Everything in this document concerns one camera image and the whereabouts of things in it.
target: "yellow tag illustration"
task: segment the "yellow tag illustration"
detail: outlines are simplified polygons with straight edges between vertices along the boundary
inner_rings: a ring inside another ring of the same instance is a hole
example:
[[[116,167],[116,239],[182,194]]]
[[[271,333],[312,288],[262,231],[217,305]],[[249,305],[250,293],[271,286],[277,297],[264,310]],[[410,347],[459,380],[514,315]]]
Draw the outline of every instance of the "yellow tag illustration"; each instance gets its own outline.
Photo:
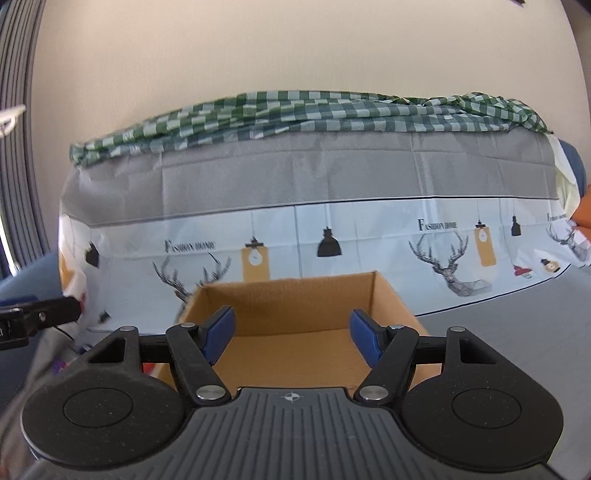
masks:
[[[245,282],[267,281],[271,279],[269,271],[269,249],[252,237],[241,251],[242,279]]]
[[[480,264],[483,267],[492,267],[496,265],[495,251],[492,248],[492,238],[490,229],[482,222],[478,221],[474,229],[474,239],[476,248],[480,257]]]

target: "cardboard box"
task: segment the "cardboard box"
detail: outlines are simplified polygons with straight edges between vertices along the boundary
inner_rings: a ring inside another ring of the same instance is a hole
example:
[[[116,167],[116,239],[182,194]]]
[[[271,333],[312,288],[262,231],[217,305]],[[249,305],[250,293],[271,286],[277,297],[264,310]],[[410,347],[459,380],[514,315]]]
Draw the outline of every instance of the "cardboard box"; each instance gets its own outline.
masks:
[[[378,272],[212,284],[196,291],[181,321],[200,325],[224,305],[236,312],[236,333],[214,370],[232,394],[238,387],[353,393],[369,373],[349,335],[353,309],[381,325],[402,323],[428,335]],[[439,372],[440,365],[420,365],[413,385]],[[156,376],[174,385],[168,365]]]

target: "blue gripper pad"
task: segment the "blue gripper pad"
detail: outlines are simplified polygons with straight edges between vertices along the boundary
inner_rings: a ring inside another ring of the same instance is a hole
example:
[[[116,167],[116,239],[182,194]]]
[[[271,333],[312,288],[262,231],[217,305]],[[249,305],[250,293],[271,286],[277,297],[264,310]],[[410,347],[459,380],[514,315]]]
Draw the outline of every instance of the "blue gripper pad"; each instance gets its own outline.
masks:
[[[386,329],[363,310],[354,310],[349,319],[349,333],[365,362],[375,367],[387,346]]]
[[[236,315],[231,307],[222,307],[199,327],[201,352],[214,366],[236,331]]]

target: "gray curtain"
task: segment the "gray curtain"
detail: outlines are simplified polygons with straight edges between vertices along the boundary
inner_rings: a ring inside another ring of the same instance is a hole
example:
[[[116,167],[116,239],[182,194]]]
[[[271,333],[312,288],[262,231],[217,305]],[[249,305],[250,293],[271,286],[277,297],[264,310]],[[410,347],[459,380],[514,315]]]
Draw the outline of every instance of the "gray curtain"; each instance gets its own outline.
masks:
[[[0,214],[10,253],[22,267],[48,251],[31,143],[33,60],[44,5],[45,0],[11,0],[0,11],[0,110],[27,107],[0,140]]]

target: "black cable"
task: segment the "black cable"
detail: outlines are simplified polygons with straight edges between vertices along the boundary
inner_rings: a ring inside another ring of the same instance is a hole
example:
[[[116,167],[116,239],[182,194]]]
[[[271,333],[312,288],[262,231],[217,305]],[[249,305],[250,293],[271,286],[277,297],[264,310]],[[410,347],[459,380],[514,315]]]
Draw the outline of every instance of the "black cable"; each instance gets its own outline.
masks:
[[[72,335],[70,335],[67,332],[64,332],[61,328],[59,327],[54,327],[56,330],[60,331],[61,333],[63,333],[65,336],[67,336],[72,342],[74,341],[74,337]]]

